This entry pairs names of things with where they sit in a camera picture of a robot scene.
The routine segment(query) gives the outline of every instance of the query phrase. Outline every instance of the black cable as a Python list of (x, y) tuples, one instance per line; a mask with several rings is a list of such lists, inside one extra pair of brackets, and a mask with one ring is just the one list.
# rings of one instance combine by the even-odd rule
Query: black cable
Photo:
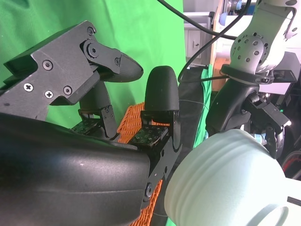
[[(219, 35), (218, 32), (214, 32), (214, 31), (212, 31), (210, 29), (207, 29), (207, 28), (201, 26), (200, 24), (198, 24), (197, 22), (195, 22), (194, 20), (190, 19), (189, 17), (185, 16), (183, 13), (179, 12), (178, 10), (176, 10), (174, 7), (172, 7), (171, 5), (169, 5), (164, 0), (157, 0), (157, 1), (160, 2), (167, 9), (169, 9), (170, 11), (172, 11), (174, 14), (176, 14), (177, 16), (179, 16), (180, 18), (182, 18), (183, 20), (187, 21), (188, 23), (192, 24), (196, 28), (200, 29), (201, 31), (204, 31), (204, 32), (206, 32), (208, 34), (211, 34), (211, 35), (214, 35), (214, 36)], [(223, 34), (222, 38), (230, 39), (230, 40), (235, 40), (237, 37)]]
[(229, 78), (229, 76), (223, 75), (223, 76), (212, 77), (212, 78), (207, 78), (207, 79), (200, 79), (200, 82), (202, 82), (202, 81), (217, 80), (217, 79), (228, 79), (228, 78)]
[(184, 71), (187, 69), (187, 67), (189, 67), (189, 65), (198, 57), (198, 55), (200, 55), (206, 48), (208, 48), (209, 46), (211, 46), (216, 40), (218, 40), (220, 37), (222, 37), (223, 34), (225, 34), (228, 30), (230, 30), (230, 28), (232, 28), (242, 17), (244, 14), (247, 13), (249, 6), (251, 4), (251, 0), (247, 0), (246, 2), (246, 6), (244, 7), (244, 9), (241, 11), (241, 13), (238, 15), (238, 17), (235, 18), (235, 20), (233, 20), (233, 22), (231, 24), (229, 24), (224, 30), (222, 30), (218, 35), (216, 35), (213, 39), (211, 39), (209, 42), (207, 42), (202, 48), (200, 48), (190, 59), (189, 61), (187, 61), (187, 63), (185, 64), (185, 66), (183, 67), (183, 69), (181, 70), (179, 77), (178, 77), (178, 81), (179, 82), (183, 82), (183, 83), (192, 83), (192, 82), (201, 82), (202, 80), (195, 80), (195, 81), (182, 81), (182, 77), (184, 74)]

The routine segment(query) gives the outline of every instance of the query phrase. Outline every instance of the screw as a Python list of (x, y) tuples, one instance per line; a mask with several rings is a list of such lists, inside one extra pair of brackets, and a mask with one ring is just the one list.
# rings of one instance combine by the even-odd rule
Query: screw
[(116, 64), (116, 65), (119, 65), (119, 58), (116, 58), (116, 59), (115, 59), (115, 64)]
[(92, 27), (88, 27), (87, 31), (90, 36), (92, 36), (95, 33)]
[(26, 84), (24, 84), (23, 88), (24, 88), (24, 89), (25, 89), (25, 91), (27, 91), (27, 92), (31, 92), (31, 91), (33, 91), (33, 85), (32, 85), (32, 84), (30, 84), (30, 83), (26, 83)]
[(50, 71), (53, 68), (53, 65), (51, 63), (51, 61), (49, 60), (44, 60), (43, 61), (43, 68), (47, 71)]
[(71, 93), (72, 93), (72, 89), (70, 86), (65, 86), (63, 91), (64, 91), (64, 94), (66, 94), (66, 95), (71, 95)]
[(152, 184), (148, 183), (145, 189), (145, 196), (150, 198), (152, 194)]
[(98, 53), (98, 51), (97, 51), (94, 44), (89, 44), (88, 45), (88, 54), (89, 54), (90, 57), (93, 57), (93, 58), (98, 57), (99, 53)]
[(45, 96), (47, 99), (51, 99), (53, 97), (53, 93), (51, 91), (46, 91)]

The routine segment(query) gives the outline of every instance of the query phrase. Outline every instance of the green backdrop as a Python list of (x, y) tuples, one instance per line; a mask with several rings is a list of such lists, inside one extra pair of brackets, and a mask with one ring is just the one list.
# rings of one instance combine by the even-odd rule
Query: green backdrop
[[(182, 0), (167, 0), (182, 11)], [(3, 63), (50, 35), (89, 20), (97, 40), (135, 59), (143, 77), (131, 83), (106, 83), (117, 123), (128, 106), (144, 101), (152, 68), (185, 64), (182, 19), (156, 0), (0, 0), (0, 85), (10, 76)], [(51, 106), (47, 121), (71, 128), (80, 121), (75, 106)]]

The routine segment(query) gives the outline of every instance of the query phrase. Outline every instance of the orange woven basket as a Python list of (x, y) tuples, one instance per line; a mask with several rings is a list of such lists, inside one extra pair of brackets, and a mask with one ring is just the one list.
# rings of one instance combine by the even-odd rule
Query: orange woven basket
[[(141, 128), (141, 118), (140, 111), (144, 110), (144, 103), (129, 106), (127, 109), (126, 115), (120, 123), (120, 126), (117, 130), (120, 133), (120, 143), (128, 143), (130, 139), (139, 131)], [(152, 123), (153, 125), (166, 125), (159, 123)], [(154, 212), (155, 204), (161, 190), (162, 180), (157, 184), (152, 197), (150, 198), (150, 204), (147, 208), (141, 211), (140, 217), (132, 223), (130, 226), (149, 226), (151, 223), (151, 217)]]

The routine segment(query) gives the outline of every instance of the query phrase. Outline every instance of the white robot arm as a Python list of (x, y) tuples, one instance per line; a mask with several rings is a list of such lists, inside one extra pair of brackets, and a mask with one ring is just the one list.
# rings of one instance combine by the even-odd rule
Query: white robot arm
[(231, 63), (221, 72), (230, 76), (206, 118), (209, 136), (239, 128), (249, 121), (265, 132), (266, 148), (281, 155), (289, 119), (272, 103), (260, 99), (259, 85), (274, 81), (273, 69), (285, 53), (285, 42), (298, 31), (301, 0), (257, 0), (254, 16), (231, 48)]
[(301, 0), (258, 0), (251, 23), (232, 45), (230, 67), (248, 74), (267, 75), (282, 60), (287, 39), (298, 32), (300, 7)]

